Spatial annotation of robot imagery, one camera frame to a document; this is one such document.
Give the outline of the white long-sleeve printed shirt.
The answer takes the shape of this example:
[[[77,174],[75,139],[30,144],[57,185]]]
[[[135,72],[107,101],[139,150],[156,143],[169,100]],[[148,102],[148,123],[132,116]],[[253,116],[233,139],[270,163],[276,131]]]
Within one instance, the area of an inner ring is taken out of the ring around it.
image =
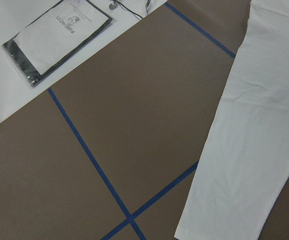
[[[289,0],[253,0],[175,238],[258,239],[288,178]]]

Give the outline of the grabber reacher tool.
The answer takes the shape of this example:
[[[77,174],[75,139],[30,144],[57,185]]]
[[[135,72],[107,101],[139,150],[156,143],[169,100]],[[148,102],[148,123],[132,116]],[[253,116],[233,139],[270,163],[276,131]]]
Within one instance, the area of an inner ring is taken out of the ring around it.
[[[128,11],[140,14],[145,13],[148,10],[151,3],[152,3],[151,0],[113,0],[109,4],[109,9],[114,10],[118,6],[121,6]]]

